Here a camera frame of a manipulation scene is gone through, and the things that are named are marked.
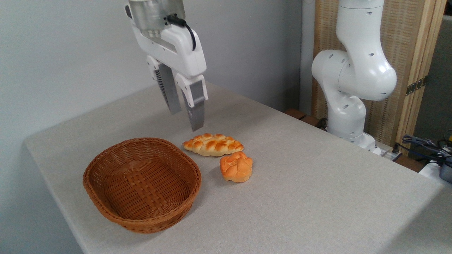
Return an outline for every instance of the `white wall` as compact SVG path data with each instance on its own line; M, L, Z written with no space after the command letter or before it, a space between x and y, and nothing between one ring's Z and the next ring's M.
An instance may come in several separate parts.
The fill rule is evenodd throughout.
M0 1L0 253L79 253L25 137L151 85L124 0ZM186 0L206 80L298 105L301 3Z

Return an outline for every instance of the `braided bread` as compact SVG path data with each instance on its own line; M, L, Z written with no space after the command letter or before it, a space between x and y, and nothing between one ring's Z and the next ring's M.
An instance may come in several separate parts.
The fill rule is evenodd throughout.
M205 133L183 143L188 151L203 156L223 156L243 150L243 145L230 136Z
M220 169L226 181L240 183L247 181L253 173L253 159L244 152L235 152L231 156L224 156L220 160Z

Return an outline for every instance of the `bamboo panel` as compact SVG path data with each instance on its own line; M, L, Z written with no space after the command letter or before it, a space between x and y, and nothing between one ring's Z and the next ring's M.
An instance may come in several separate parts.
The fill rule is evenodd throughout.
M382 102L364 101L364 131L379 142L391 146L403 132L414 130L423 90L405 97L406 88L428 73L441 22L439 10L445 3L446 0L385 1L381 44L397 73L397 85ZM337 8L337 1L316 1L314 55L325 49L344 50L335 34ZM312 93L312 115L327 117L325 97L315 80Z
M434 45L436 45L436 40L438 38L439 27L441 25L445 4L446 0L426 1L425 3L425 15L423 15L421 21L418 34L418 43L416 44L415 50L419 53L417 55L415 54L417 59L416 61L413 61L413 65L410 70L409 82L411 82L411 84L428 74L432 63ZM409 100L409 102L405 103L402 108L401 114L405 120L400 121L397 130L396 142L401 142L403 135L414 134L414 128L416 126L423 94L424 87L415 91L413 96L407 96L405 98L405 101Z

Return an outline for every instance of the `basket rim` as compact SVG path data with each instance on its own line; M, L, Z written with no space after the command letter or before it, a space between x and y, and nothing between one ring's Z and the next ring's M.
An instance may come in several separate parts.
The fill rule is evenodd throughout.
M91 170L94 168L94 166L99 162L99 160L108 155L108 152L110 150L112 150L114 148L117 148L117 147L128 145L130 143L135 143L137 141L158 141L158 142L162 143L163 145L168 146L170 149L176 150L177 154L181 155L184 159L186 159L190 163L190 165L195 169L195 172L198 175L198 181L196 182L195 187L194 187L193 191L189 194L189 196L180 205L178 205L176 208L170 210L169 212L167 212L167 213L165 213L163 215L155 216L155 217L148 218L148 219L133 220L133 219L126 219L126 218L117 216L114 213L112 213L112 211L107 209L107 207L103 204L103 202L100 202L100 198L98 197L97 193L94 191L93 187L91 186L91 184L89 182L88 175L91 172ZM83 186L84 186L86 192L88 193L88 196L90 197L91 201L93 201L93 203L97 207L97 209L107 219L109 219L109 220L111 220L113 222L124 221L124 222L141 223L141 222L150 222L150 221L166 221L166 220L170 220L175 215L177 215L177 214L181 213L183 210L185 210L187 208L187 204L192 204L193 203L195 197L198 195L199 189L201 188L201 181L202 181L201 172L199 170L198 165L193 161L192 158L190 158L188 155L186 155L181 149L179 149L177 146L175 146L171 142L169 142L169 141L167 141L165 139L156 138L156 137L132 138L132 139L124 140L124 141L122 141L122 142L120 142L118 144L115 144L115 145L105 149L104 151L99 153L90 162L90 164L88 165L88 167L86 168L86 170L85 170L85 172L83 174Z

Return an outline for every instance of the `table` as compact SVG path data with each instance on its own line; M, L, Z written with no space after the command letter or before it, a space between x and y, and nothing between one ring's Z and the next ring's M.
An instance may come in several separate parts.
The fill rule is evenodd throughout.
M207 89L205 125L195 132L154 86L25 140L85 253L452 253L452 190L251 99ZM182 147L205 132L244 144L253 175L226 182L219 158L186 151L201 190L165 231L127 231L83 189L86 166L114 144L151 136Z

